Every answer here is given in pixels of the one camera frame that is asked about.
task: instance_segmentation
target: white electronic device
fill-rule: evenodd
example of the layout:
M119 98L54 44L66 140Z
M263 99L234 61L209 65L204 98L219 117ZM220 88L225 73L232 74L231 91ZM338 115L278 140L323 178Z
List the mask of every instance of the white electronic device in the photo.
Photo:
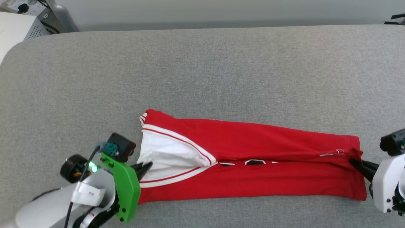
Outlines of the white electronic device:
M18 13L18 7L22 4L27 4L28 11L22 14L36 16L40 20L48 17L51 10L45 7L37 0L0 0L0 8L3 8L11 13Z
M49 35L35 16L0 12L0 63L16 44Z

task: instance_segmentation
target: gray cushion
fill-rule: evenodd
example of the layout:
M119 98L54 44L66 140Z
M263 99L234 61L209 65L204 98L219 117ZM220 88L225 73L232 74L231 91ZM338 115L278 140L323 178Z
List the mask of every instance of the gray cushion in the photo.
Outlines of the gray cushion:
M404 37L405 26L369 25L81 32L21 43L0 66L0 218L67 185L65 159L89 156L112 132L140 145L147 108L356 135L363 158L379 163L388 158L379 138L405 127ZM114 217L105 227L404 221L370 196L265 196L147 203L130 223Z

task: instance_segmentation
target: black cable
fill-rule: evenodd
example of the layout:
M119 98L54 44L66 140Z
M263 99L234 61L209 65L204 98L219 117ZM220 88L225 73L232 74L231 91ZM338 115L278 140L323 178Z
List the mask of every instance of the black cable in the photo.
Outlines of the black cable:
M43 6L47 7L48 9L51 10L51 7L49 5L45 5L41 0L37 0L39 3L41 3Z
M43 195L46 195L46 194L51 193L51 192L56 191L56 190L60 190L60 188L55 188L55 189L52 189L52 190L49 190L49 191L45 191L45 192L41 193L40 195L36 196L34 199L32 199L31 202L38 199L39 197L41 197Z
M58 33L58 34L60 33L55 27L49 25L48 23L42 22L42 24L43 24L45 27L48 27L48 28L54 30L56 33Z
M373 192L373 184L372 183L369 185L369 191L370 191L371 198L373 198L374 192Z
M97 147L94 149L92 155L90 155L90 158L89 158L87 164L84 166L83 171L81 172L81 176L80 176L79 182L81 182L81 181L84 179L84 176L85 176L85 174L86 174L86 171L87 171L87 169L88 169L88 167L89 167L89 163L92 161L93 157L96 155L96 153L98 152L99 149L100 149L100 146L97 146ZM65 226L64 226L64 228L68 228L69 217L70 217L70 213L71 213L71 211L72 211L72 207L73 207L73 202L70 202L69 208L68 208L68 213L66 214L66 220L65 220Z

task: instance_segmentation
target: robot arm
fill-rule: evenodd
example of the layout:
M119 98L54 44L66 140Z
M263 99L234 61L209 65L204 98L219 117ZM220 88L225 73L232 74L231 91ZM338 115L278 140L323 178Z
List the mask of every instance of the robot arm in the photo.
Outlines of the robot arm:
M381 138L380 148L389 159L379 165L351 159L351 164L371 182L370 194L374 205L382 212L405 214L405 129Z
M70 157L62 166L61 175L72 184L35 198L10 221L0 224L0 228L61 228L74 194L77 201L73 203L68 228L98 228L115 214L120 221L128 222L135 214L141 193L139 180L152 163L126 165L135 143L116 133L101 147L104 168L80 155ZM86 170L85 179L80 182L82 188L78 191L77 181L82 170ZM84 189L94 189L102 194L92 195L94 192Z

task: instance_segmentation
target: gray couch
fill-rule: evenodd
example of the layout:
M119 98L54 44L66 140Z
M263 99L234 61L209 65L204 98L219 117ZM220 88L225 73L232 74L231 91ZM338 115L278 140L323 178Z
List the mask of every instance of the gray couch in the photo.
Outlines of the gray couch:
M0 218L67 185L65 159L89 156L112 132L140 145L147 108L356 135L363 159L380 162L388 155L379 138L405 127L404 37L405 26L313 26L80 32L18 44L0 65ZM114 217L104 227L404 224L370 195L265 196L147 203L130 223Z

